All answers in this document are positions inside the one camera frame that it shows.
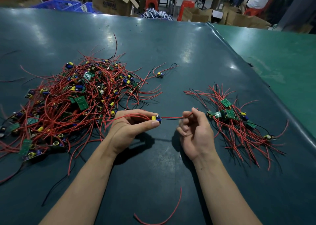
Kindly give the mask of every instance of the yellow capacitor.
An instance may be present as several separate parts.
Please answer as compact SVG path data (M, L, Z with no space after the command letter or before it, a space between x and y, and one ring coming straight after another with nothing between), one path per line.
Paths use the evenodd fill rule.
M42 94L43 92L46 92L46 91L47 91L47 88L42 88L39 93Z
M30 153L27 154L27 157L28 158L33 158L33 157L35 157L35 155L36 155L36 153L30 152Z

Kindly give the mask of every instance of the left hand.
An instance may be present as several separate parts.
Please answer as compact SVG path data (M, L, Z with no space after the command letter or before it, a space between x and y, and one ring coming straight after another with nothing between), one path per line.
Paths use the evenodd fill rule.
M157 120L151 120L156 115L158 114L140 109L118 111L114 118L124 117L113 121L109 134L102 143L107 144L109 153L116 157L131 144L136 135L159 126Z

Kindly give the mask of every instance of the green table surface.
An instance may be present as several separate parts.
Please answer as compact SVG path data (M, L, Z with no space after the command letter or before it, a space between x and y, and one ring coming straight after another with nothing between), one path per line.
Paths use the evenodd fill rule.
M214 26L316 137L316 35Z

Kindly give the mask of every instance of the right hand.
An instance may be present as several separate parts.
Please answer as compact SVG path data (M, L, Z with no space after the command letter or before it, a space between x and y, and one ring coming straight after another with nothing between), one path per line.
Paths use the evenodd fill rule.
M184 111L186 117L179 121L177 131L185 154L194 162L197 158L218 156L214 145L214 133L203 112L192 108Z

